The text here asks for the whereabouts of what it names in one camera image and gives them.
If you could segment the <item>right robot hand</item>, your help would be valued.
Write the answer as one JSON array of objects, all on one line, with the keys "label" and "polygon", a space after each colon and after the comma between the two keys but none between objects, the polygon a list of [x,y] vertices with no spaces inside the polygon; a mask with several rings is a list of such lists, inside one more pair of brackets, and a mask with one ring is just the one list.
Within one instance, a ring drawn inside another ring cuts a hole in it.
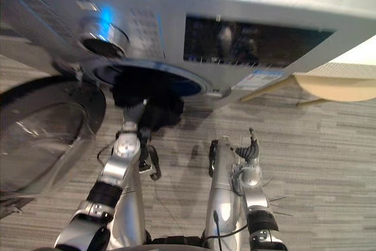
[{"label": "right robot hand", "polygon": [[255,137],[254,130],[249,128],[250,132],[250,145],[248,147],[239,147],[235,149],[235,153],[238,154],[246,163],[258,159],[259,157],[259,143]]}]

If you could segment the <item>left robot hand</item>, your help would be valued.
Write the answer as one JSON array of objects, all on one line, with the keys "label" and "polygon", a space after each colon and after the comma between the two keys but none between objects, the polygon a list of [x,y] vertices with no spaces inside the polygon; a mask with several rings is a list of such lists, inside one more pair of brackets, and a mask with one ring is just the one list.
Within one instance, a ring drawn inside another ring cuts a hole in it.
[{"label": "left robot hand", "polygon": [[147,103],[148,100],[144,99],[134,106],[124,108],[123,123],[134,123],[138,125],[143,116]]}]

